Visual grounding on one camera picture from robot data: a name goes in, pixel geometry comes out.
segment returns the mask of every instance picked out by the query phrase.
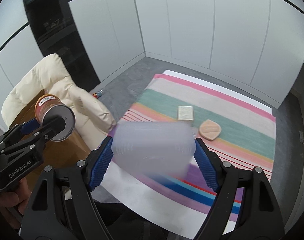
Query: blue gripper pad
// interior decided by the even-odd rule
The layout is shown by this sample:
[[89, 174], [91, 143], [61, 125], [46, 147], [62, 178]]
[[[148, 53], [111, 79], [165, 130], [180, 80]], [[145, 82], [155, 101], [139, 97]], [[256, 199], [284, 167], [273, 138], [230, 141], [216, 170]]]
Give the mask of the blue gripper pad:
[[22, 134], [29, 134], [32, 133], [34, 130], [40, 127], [40, 124], [38, 123], [37, 119], [31, 119], [30, 121], [26, 122], [25, 124], [22, 125], [22, 128], [20, 132]]
[[194, 158], [196, 160], [196, 163], [199, 165], [206, 184], [216, 192], [219, 188], [219, 184], [217, 181], [215, 169], [198, 141], [195, 140], [195, 144], [196, 151], [194, 153]]
[[93, 191], [95, 187], [100, 186], [102, 179], [107, 171], [107, 168], [112, 160], [113, 152], [111, 150], [113, 138], [107, 143], [106, 147], [103, 149], [99, 158], [93, 165], [91, 170], [91, 179], [88, 184], [90, 191]]

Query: red stripe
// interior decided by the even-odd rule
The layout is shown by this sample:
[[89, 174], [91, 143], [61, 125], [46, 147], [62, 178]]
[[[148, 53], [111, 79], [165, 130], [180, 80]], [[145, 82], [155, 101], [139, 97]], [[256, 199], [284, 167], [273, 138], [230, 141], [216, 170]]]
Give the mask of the red stripe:
[[253, 167], [256, 167], [256, 166], [254, 166], [253, 164], [250, 164], [250, 163], [247, 163], [247, 162], [245, 162], [245, 161], [242, 161], [242, 160], [239, 160], [239, 159], [237, 159], [237, 158], [234, 158], [234, 157], [232, 157], [232, 156], [230, 156], [230, 155], [227, 155], [227, 154], [225, 154], [225, 153], [223, 153], [223, 152], [220, 152], [220, 151], [218, 151], [218, 150], [216, 150], [216, 149], [213, 149], [213, 148], [211, 148], [211, 147], [208, 147], [208, 148], [211, 149], [211, 150], [214, 150], [214, 151], [216, 151], [216, 152], [218, 152], [218, 153], [224, 154], [224, 155], [226, 155], [226, 156], [228, 156], [228, 157], [230, 157], [230, 158], [233, 158], [233, 159], [235, 159], [235, 160], [238, 160], [238, 161], [241, 161], [241, 162], [246, 163], [246, 164], [248, 164], [248, 165], [251, 165], [251, 166], [253, 166]]
[[143, 116], [141, 116], [141, 115], [139, 115], [139, 114], [137, 114], [136, 112], [133, 112], [132, 110], [128, 110], [128, 112], [132, 112], [132, 113], [134, 113], [134, 114], [136, 114], [136, 115], [138, 115], [138, 116], [140, 116], [140, 117], [142, 117], [142, 118], [144, 118], [145, 120], [148, 120], [148, 121], [150, 121], [150, 122], [152, 122], [151, 120], [149, 120], [149, 119], [146, 119], [145, 117], [143, 117]]
[[126, 119], [126, 118], [124, 118], [124, 117], [121, 117], [120, 119], [124, 119], [124, 120], [127, 120], [127, 121], [131, 122], [130, 120], [128, 120], [128, 119]]
[[130, 118], [131, 120], [133, 120], [133, 121], [135, 121], [135, 122], [138, 122], [137, 120], [134, 120], [132, 117], [127, 116], [126, 114], [124, 114], [124, 116], [126, 116], [127, 118]]
[[216, 193], [215, 193], [215, 192], [209, 191], [209, 190], [204, 189], [204, 188], [201, 188], [201, 187], [199, 187], [199, 186], [197, 186], [197, 185], [194, 185], [193, 183], [188, 182], [188, 181], [186, 181], [186, 180], [184, 180], [184, 179], [177, 179], [177, 180], [179, 180], [179, 181], [181, 181], [181, 182], [184, 182], [185, 184], [188, 184], [188, 185], [190, 185], [190, 186], [192, 186], [192, 187], [194, 187], [194, 188], [197, 188], [197, 189], [199, 189], [199, 190], [202, 190], [202, 191], [204, 191], [204, 192], [207, 192], [207, 193], [210, 193], [210, 194], [216, 196]]
[[133, 114], [130, 114], [130, 113], [128, 113], [128, 112], [126, 112], [125, 114], [129, 114], [130, 116], [133, 116], [134, 118], [139, 119], [139, 120], [142, 121], [142, 122], [145, 122], [144, 120], [138, 118], [137, 116], [135, 116], [135, 115], [133, 115]]
[[[235, 163], [235, 162], [230, 161], [230, 160], [228, 160], [228, 159], [226, 159], [226, 158], [223, 158], [223, 157], [220, 157], [220, 158], [221, 158], [221, 159], [224, 159], [224, 160], [227, 160], [228, 162]], [[239, 165], [239, 166], [242, 166], [242, 167], [244, 167], [244, 168], [250, 169], [249, 167], [244, 166], [244, 165], [242, 165], [242, 164], [239, 164], [239, 163], [235, 163], [235, 164], [237, 164], [237, 165]]]

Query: translucent plastic container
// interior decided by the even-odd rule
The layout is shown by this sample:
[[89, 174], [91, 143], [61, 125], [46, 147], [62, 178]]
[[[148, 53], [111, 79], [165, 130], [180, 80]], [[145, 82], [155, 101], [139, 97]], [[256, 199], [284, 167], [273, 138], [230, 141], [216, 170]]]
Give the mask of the translucent plastic container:
[[118, 124], [112, 151], [129, 173], [182, 176], [196, 150], [191, 127], [184, 122]]

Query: gray carpet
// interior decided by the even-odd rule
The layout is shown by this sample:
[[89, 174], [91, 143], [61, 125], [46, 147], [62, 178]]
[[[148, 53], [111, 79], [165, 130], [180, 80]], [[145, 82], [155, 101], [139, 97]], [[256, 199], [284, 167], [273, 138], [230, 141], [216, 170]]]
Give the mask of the gray carpet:
[[[140, 60], [106, 85], [100, 101], [119, 120], [135, 102], [154, 74], [166, 69], [209, 81], [253, 98], [262, 100], [224, 81], [169, 62], [148, 58]], [[293, 209], [303, 172], [304, 145], [300, 143], [299, 130], [303, 120], [298, 99], [289, 94], [279, 109], [273, 109], [276, 117], [276, 150], [271, 185], [279, 202], [284, 224]]]

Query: can lid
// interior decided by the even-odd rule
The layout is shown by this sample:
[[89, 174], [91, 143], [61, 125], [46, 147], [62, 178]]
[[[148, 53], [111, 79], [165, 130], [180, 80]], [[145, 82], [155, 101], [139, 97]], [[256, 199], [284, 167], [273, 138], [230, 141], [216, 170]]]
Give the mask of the can lid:
[[65, 129], [54, 136], [51, 141], [61, 142], [68, 138], [75, 128], [75, 115], [70, 107], [62, 104], [62, 105], [55, 105], [51, 107], [42, 120], [42, 126], [48, 123], [49, 121], [53, 120], [54, 117], [59, 116], [65, 120]]

